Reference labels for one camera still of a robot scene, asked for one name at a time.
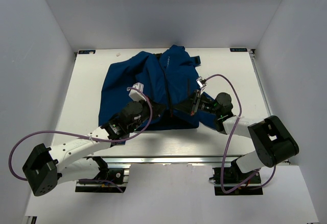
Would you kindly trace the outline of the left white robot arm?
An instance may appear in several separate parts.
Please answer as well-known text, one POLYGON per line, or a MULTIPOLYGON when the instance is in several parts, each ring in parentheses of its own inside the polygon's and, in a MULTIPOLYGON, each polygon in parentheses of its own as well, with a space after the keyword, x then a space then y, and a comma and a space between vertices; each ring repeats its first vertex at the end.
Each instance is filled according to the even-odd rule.
POLYGON ((159 118, 165 109, 165 105, 156 102, 132 101, 85 138, 76 136, 55 146, 35 146, 22 167, 33 194, 42 196, 67 181, 89 179, 92 183, 108 180, 117 183, 107 163, 92 154, 125 142, 130 133, 144 122, 159 118))

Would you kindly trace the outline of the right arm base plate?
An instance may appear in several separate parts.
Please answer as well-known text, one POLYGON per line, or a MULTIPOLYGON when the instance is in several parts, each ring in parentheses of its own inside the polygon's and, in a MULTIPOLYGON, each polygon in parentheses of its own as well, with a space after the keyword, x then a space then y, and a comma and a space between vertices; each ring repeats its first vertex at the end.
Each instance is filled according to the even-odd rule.
MULTIPOLYGON (((241 182, 243 182, 246 178, 251 176, 255 170, 250 171, 248 173, 242 173, 240 170, 237 169, 235 165, 224 168, 224 189, 226 191, 231 190, 233 187, 237 186, 241 182)), ((250 195, 263 195, 261 186, 261 177, 260 174, 257 172, 251 179, 248 179, 245 183, 239 186, 233 192, 226 194, 221 189, 221 182, 220 182, 220 174, 221 168, 215 167, 213 168, 213 176, 209 178, 209 181, 214 184, 215 196, 223 196, 223 195, 230 195, 230 196, 250 196, 250 195)))

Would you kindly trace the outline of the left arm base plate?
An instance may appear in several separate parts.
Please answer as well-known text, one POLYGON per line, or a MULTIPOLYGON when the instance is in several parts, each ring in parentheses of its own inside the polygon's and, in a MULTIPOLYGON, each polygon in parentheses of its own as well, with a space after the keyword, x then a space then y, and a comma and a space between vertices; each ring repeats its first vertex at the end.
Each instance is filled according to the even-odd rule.
POLYGON ((129 169, 125 166, 109 166, 101 157, 87 157, 95 163, 96 175, 77 180, 75 192, 124 193, 127 187, 129 169))

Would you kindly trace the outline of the blue and black jacket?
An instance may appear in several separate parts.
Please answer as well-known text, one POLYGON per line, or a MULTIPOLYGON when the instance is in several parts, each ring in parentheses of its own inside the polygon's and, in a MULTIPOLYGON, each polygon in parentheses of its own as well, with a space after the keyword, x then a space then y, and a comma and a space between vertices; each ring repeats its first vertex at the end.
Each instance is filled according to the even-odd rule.
POLYGON ((177 45, 160 54, 142 51, 111 64, 101 90, 98 124, 108 122, 131 101, 127 87, 142 83, 143 93, 166 107, 160 117, 151 121, 149 131, 196 129, 201 123, 214 129, 213 114, 198 111, 190 116, 174 108, 198 89, 196 67, 200 64, 199 56, 191 57, 183 46, 177 45))

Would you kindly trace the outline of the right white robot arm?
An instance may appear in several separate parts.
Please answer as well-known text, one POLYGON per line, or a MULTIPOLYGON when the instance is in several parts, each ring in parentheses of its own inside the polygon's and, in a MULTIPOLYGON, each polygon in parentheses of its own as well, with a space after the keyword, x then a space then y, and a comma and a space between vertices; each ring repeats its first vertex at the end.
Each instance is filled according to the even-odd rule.
POLYGON ((219 93, 215 99, 196 90, 193 95, 178 103, 175 109, 194 116, 199 111, 213 114, 214 129, 225 135, 238 135, 252 140, 255 150, 232 161, 231 178, 244 182, 249 173, 262 167, 275 167, 299 153, 299 147, 277 116, 265 119, 247 119, 232 113, 231 96, 219 93))

